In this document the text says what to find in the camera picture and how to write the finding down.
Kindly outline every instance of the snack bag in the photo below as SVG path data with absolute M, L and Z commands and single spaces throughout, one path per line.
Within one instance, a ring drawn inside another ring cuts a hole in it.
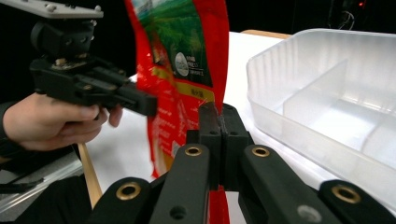
M 139 90 L 158 97 L 148 118 L 154 177 L 167 172 L 187 130 L 197 130 L 198 107 L 221 111 L 229 47 L 224 0 L 125 0 L 134 27 Z

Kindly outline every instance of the clear plastic bin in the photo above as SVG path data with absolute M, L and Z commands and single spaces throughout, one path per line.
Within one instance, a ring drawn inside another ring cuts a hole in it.
M 396 35 L 302 31 L 247 63 L 255 125 L 396 211 Z

